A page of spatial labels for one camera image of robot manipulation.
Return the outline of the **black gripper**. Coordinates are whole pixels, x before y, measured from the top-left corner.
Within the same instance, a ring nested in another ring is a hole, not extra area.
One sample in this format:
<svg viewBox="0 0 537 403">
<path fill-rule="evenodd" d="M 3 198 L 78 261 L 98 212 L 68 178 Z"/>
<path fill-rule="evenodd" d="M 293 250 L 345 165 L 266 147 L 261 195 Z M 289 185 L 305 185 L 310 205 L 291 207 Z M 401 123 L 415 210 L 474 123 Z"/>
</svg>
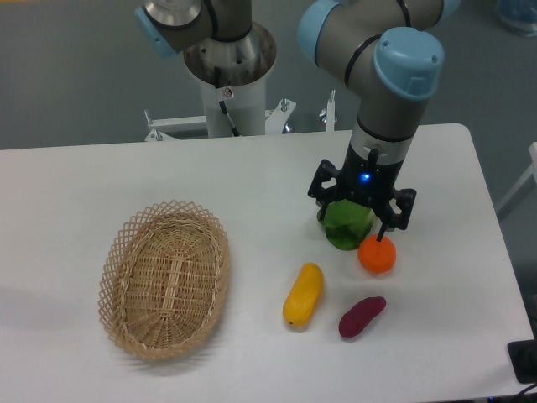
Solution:
<svg viewBox="0 0 537 403">
<path fill-rule="evenodd" d="M 325 220 L 331 203 L 348 200 L 377 214 L 382 223 L 377 242 L 383 240 L 387 231 L 405 230 L 417 191 L 397 190 L 395 181 L 411 143 L 411 139 L 388 141 L 373 136 L 352 136 L 341 172 L 329 160 L 322 160 L 307 191 L 320 208 L 319 219 Z"/>
</svg>

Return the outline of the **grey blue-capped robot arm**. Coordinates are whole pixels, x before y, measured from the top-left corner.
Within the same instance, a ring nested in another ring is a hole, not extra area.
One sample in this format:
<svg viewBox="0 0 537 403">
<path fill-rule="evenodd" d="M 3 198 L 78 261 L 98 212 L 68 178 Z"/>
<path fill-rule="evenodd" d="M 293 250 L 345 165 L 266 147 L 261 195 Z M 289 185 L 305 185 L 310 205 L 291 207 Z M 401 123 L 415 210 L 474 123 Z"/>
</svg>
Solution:
<svg viewBox="0 0 537 403">
<path fill-rule="evenodd" d="M 445 59 L 429 28 L 457 8 L 456 1 L 317 1 L 303 14 L 304 54 L 360 99 L 343 166 L 323 160 L 311 182 L 308 194 L 322 211 L 348 200 L 372 209 L 383 232 L 407 228 L 416 192 L 395 181 Z M 206 89 L 210 136 L 266 132 L 264 79 L 276 46 L 249 1 L 147 1 L 134 14 L 156 51 L 182 55 Z"/>
</svg>

